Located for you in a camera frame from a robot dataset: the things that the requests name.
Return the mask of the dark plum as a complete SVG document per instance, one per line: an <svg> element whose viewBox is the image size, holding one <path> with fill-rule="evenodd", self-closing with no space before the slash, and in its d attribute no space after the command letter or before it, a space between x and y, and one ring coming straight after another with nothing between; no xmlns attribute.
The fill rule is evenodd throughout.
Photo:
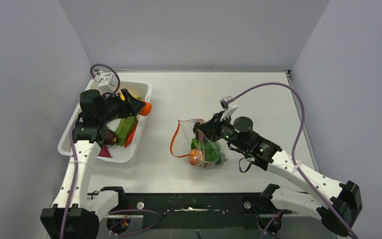
<svg viewBox="0 0 382 239"><path fill-rule="evenodd" d="M200 134L200 130L199 130L199 126L201 125L201 122L196 122L192 128L192 131L194 134L197 134L199 135Z"/></svg>

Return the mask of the peach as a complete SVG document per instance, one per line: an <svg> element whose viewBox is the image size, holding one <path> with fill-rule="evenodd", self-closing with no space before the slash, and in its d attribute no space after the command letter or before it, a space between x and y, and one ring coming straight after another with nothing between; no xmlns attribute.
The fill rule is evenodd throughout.
<svg viewBox="0 0 382 239"><path fill-rule="evenodd" d="M188 155L188 163L192 166L201 165L204 161L204 154L199 149L192 149Z"/></svg>

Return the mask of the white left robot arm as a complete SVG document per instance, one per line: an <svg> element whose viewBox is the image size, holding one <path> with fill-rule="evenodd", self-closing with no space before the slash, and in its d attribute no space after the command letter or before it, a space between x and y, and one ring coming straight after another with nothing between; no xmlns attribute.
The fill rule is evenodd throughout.
<svg viewBox="0 0 382 239"><path fill-rule="evenodd" d="M118 206L123 189L116 187L99 193L88 203L93 166L115 119L146 116L151 104L133 97L127 89L120 93L85 90L80 94L80 113L69 134L71 156L60 191L40 220L52 239L95 239L102 218Z"/></svg>

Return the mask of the clear red-zipper bag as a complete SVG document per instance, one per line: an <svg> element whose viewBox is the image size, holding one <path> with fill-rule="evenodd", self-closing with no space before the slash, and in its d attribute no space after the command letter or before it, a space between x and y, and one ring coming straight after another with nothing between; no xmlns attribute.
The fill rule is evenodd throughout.
<svg viewBox="0 0 382 239"><path fill-rule="evenodd" d="M185 163L200 169L221 167L226 155L218 142L210 141L201 130L202 119L178 120L170 143L170 154Z"/></svg>

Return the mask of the white green napa cabbage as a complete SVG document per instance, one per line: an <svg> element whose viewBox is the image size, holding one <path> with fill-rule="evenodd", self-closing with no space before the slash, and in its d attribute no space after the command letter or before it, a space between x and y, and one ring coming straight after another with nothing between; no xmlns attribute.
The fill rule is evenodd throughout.
<svg viewBox="0 0 382 239"><path fill-rule="evenodd" d="M191 150L199 149L204 154L204 161L200 167L203 169L208 169L212 167L222 166L227 158L218 142L212 142L207 140L205 137L202 140L197 140L193 138L191 141Z"/></svg>

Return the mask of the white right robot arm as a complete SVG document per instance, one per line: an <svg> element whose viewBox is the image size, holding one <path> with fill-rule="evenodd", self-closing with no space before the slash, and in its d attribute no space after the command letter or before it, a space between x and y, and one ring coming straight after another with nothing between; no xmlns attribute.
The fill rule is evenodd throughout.
<svg viewBox="0 0 382 239"><path fill-rule="evenodd" d="M276 174L302 192L287 191L278 185L269 185L262 193L260 206L271 213L275 209L309 215L322 222L331 232L341 237L354 237L352 228L362 208L359 185L328 178L292 157L272 141L253 131L248 117L222 118L215 113L209 121L197 122L193 132L203 142L223 139L232 151L252 159L252 164Z"/></svg>

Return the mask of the orange fruit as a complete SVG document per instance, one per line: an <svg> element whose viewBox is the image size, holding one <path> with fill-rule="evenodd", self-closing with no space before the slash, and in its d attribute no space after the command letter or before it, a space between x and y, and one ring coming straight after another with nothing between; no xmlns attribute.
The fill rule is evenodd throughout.
<svg viewBox="0 0 382 239"><path fill-rule="evenodd" d="M139 115L147 116L152 110L152 105L149 102L143 101L144 107L140 110Z"/></svg>

